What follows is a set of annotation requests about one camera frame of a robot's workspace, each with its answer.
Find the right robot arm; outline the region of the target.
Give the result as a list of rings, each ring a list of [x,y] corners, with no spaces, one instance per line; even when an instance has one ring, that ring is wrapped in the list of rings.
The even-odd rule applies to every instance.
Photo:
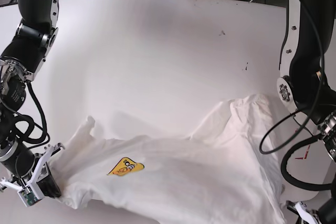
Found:
[[[55,42],[59,0],[17,0],[21,21],[1,54],[1,164],[9,177],[1,189],[13,189],[26,207],[45,197],[59,198],[49,168],[63,145],[50,145],[47,121],[32,82]]]

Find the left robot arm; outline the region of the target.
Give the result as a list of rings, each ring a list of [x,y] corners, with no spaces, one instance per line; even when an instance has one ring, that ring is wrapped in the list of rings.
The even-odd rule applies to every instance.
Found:
[[[297,188],[331,194],[318,210],[308,210],[301,201],[288,201],[286,207],[298,216],[298,223],[335,223],[335,183],[306,183],[287,170],[295,151],[317,141],[322,141],[330,158],[335,159],[335,91],[328,84],[324,56],[332,38],[334,19],[335,0],[287,0],[277,90],[290,117],[305,114],[299,128],[303,130],[308,122],[313,122],[318,134],[299,143],[294,143],[293,137],[284,141],[289,150],[282,158],[280,171],[283,179]]]

